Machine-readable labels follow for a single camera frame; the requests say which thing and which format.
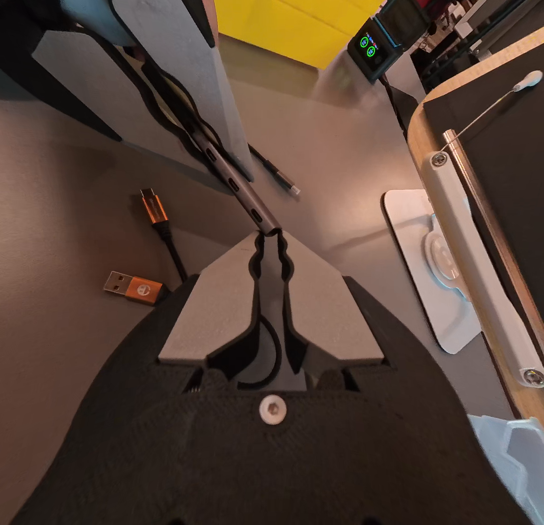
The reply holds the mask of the white round mount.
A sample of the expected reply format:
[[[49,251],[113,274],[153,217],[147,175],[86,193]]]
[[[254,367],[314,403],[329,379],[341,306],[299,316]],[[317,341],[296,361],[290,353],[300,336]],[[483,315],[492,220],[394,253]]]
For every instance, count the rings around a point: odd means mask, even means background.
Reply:
[[[459,292],[464,301],[471,303],[468,288],[445,240],[436,214],[431,215],[431,224],[432,229],[423,240],[428,267],[439,284],[448,290]]]

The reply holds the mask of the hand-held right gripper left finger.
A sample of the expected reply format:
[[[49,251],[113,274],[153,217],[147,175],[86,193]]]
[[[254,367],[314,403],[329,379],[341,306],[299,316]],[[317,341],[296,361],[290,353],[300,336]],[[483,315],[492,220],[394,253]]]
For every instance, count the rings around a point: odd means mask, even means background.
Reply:
[[[164,364],[212,366],[235,353],[257,328],[259,278],[264,236],[254,231],[207,266],[189,297],[158,359]]]

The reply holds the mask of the grey metal rack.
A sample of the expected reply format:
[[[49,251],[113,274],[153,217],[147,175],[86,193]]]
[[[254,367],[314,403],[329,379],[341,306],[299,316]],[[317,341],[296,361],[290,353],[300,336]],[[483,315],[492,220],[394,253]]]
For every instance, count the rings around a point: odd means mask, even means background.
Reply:
[[[463,0],[450,4],[434,33],[418,44],[432,59],[468,43],[468,53],[486,57],[490,47],[542,0]]]

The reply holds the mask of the black device with lit screen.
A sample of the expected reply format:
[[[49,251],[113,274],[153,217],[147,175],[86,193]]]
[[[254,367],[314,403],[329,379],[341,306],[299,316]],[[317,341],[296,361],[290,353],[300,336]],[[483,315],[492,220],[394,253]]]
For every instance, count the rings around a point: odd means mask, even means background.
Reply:
[[[374,84],[427,32],[430,23],[417,0],[386,0],[349,41],[348,55]]]

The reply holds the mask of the white plastic object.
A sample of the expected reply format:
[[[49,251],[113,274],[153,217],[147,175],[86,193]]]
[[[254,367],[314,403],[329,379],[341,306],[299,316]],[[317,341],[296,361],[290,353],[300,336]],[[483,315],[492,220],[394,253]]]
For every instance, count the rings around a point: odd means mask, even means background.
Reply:
[[[533,524],[543,524],[543,426],[468,415],[487,459]]]

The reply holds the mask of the white bar bracket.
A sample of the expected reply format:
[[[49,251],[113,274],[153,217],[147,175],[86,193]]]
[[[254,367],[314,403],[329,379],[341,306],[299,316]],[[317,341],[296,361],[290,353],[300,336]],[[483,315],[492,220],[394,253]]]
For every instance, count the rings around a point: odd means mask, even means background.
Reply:
[[[488,255],[452,160],[445,152],[433,151],[425,156],[421,170],[484,335],[498,344],[519,385],[543,389],[543,363]]]

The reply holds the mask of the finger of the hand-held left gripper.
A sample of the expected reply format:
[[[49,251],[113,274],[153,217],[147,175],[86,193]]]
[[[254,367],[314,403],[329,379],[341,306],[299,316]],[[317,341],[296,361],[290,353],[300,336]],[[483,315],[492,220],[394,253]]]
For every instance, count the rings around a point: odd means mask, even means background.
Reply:
[[[221,59],[214,0],[109,0],[196,124],[249,182],[254,162]]]
[[[169,163],[226,195],[227,187],[187,151],[185,131],[160,108],[135,69],[113,46],[85,32],[46,31],[32,57],[120,137],[120,142]]]

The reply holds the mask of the metal rod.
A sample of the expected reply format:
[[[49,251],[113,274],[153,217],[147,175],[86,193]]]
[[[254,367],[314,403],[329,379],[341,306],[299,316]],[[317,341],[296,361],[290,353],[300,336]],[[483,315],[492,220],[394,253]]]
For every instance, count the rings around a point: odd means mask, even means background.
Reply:
[[[468,195],[469,207],[473,210],[472,217],[500,283],[522,321],[532,327],[534,332],[543,331],[541,311],[520,270],[520,265],[500,225],[500,220],[461,142],[453,139],[454,135],[455,131],[452,129],[444,133],[445,141],[450,142],[444,151],[452,159],[462,187]]]

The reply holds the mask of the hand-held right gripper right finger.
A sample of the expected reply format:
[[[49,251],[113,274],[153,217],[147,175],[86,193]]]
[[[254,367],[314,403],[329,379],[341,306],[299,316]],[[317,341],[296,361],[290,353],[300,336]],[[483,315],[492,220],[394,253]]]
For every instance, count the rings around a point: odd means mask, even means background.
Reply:
[[[284,344],[294,373],[379,365],[377,339],[346,280],[289,233],[278,234]]]

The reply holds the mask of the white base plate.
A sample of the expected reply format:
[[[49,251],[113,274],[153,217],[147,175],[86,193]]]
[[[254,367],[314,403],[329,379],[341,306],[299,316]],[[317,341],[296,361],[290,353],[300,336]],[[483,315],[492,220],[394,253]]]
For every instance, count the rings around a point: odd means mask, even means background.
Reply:
[[[435,340],[444,352],[457,354],[481,333],[481,326],[472,302],[439,284],[427,265],[423,240],[435,214],[427,193],[392,189],[384,194],[383,202]]]

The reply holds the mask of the dark board with wooden edge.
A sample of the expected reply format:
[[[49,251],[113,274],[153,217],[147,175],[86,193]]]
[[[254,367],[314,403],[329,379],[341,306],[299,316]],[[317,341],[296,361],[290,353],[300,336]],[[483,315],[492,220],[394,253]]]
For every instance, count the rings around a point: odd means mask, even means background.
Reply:
[[[456,133],[456,124],[465,127],[534,70],[543,70],[542,27],[426,96],[407,134],[424,188],[422,163],[428,153],[443,148],[444,133]],[[483,183],[543,317],[543,81],[509,94],[457,140]],[[525,326],[543,363],[543,331]],[[484,337],[515,417],[543,423],[543,389],[519,385],[498,344]]]

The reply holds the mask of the yellow box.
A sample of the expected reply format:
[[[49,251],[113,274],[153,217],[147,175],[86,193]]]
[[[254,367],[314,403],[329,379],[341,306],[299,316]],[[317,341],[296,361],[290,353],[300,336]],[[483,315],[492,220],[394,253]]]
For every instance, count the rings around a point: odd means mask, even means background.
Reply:
[[[214,0],[219,32],[325,69],[386,0]]]

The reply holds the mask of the grey USB hub with cable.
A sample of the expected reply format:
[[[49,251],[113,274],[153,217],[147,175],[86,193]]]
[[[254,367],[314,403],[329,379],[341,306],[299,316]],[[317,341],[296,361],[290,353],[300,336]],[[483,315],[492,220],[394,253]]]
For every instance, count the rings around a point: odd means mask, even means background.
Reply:
[[[221,155],[231,164],[244,173],[241,160],[234,153],[228,152],[221,141],[220,136],[215,129],[199,113],[195,100],[179,80],[165,71],[161,71],[159,66],[149,57],[145,59],[141,66],[141,71],[157,93],[165,101],[166,106],[172,111],[173,115],[180,122],[186,133],[193,136],[196,131],[200,131],[208,141],[210,141]],[[271,175],[274,180],[281,185],[282,189],[289,192],[292,196],[300,195],[300,189],[296,184],[279,168],[277,168],[269,159],[264,157],[251,144],[248,145],[248,151],[261,166]]]

